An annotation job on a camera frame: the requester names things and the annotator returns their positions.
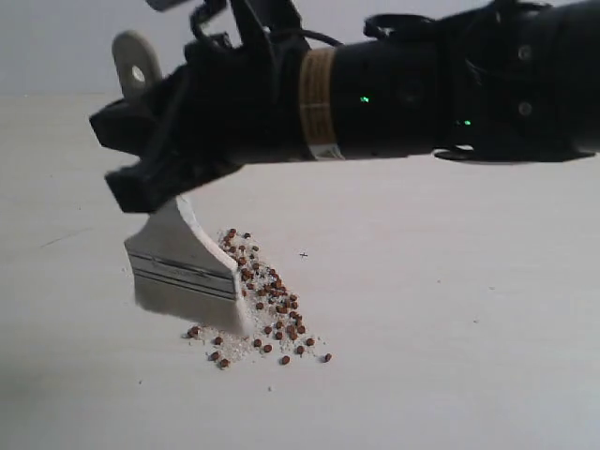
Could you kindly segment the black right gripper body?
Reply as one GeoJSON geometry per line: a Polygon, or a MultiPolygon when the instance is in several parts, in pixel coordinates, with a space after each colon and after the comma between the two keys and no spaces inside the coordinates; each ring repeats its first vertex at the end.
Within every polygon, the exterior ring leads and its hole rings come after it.
{"type": "Polygon", "coordinates": [[[242,167],[430,152],[441,122],[437,24],[366,19],[363,42],[306,29],[291,1],[205,1],[189,18],[177,156],[242,167]]]}

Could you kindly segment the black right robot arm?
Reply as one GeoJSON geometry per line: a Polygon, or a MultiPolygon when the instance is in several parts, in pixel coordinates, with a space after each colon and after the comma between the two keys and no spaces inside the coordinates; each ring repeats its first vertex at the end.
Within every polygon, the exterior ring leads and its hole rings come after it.
{"type": "Polygon", "coordinates": [[[182,66],[90,117],[103,147],[137,158],[106,175],[124,212],[253,164],[599,150],[595,1],[378,14],[353,44],[304,28],[291,1],[205,1],[190,27],[182,66]]]}

